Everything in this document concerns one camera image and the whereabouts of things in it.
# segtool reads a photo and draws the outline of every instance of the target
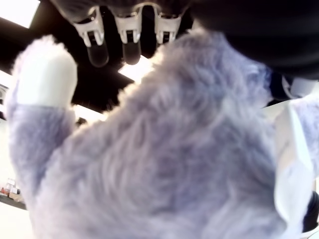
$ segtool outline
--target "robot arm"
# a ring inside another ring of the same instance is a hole
[[[186,0],[168,2],[164,0],[52,0],[52,2],[83,38],[89,59],[96,67],[104,66],[109,60],[100,6],[107,6],[114,15],[123,44],[124,60],[130,65],[135,65],[141,57],[143,6],[154,7],[157,42],[163,44],[175,40],[181,17],[188,4]]]

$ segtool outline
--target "ceiling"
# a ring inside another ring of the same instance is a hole
[[[49,0],[41,0],[30,29],[0,18],[0,70],[10,73],[14,59],[34,39],[52,34],[63,42],[78,63],[78,85],[72,100],[75,104],[101,112],[118,104],[120,89],[132,82],[118,73],[123,65],[122,42],[117,33],[114,17],[106,7],[101,8],[105,27],[105,39],[110,61],[103,68],[95,68],[89,62],[87,49],[75,28],[69,24]],[[188,12],[184,15],[179,33],[191,28]],[[143,10],[141,45],[142,55],[150,58],[156,49],[153,8]]]

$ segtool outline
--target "lavender fur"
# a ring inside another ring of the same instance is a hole
[[[284,234],[274,206],[267,69],[201,29],[153,63],[107,121],[75,133],[69,109],[10,98],[10,153],[37,238],[299,238],[302,218]]]

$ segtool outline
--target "white paw pad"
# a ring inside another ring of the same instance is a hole
[[[16,60],[19,104],[68,107],[77,84],[77,66],[52,36],[34,41]]]

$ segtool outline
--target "ceiling light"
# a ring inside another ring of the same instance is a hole
[[[13,78],[11,75],[0,71],[0,85],[3,85],[6,88],[10,88],[13,83]],[[83,106],[75,105],[73,107],[76,117],[81,117],[85,119],[87,122],[93,122],[96,120],[106,120],[107,116],[100,114],[96,111],[90,110]],[[4,106],[0,104],[0,112],[4,111]]]
[[[0,0],[0,17],[30,28],[38,0]]]
[[[122,75],[131,78],[136,83],[140,83],[144,75],[152,70],[152,63],[149,59],[141,56],[136,65],[126,64],[119,70]]]
[[[83,118],[87,122],[94,122],[96,120],[105,121],[107,119],[106,115],[90,110],[80,105],[74,105],[73,110],[77,118]]]
[[[10,88],[13,84],[13,78],[6,72],[0,71],[0,85],[6,88]]]

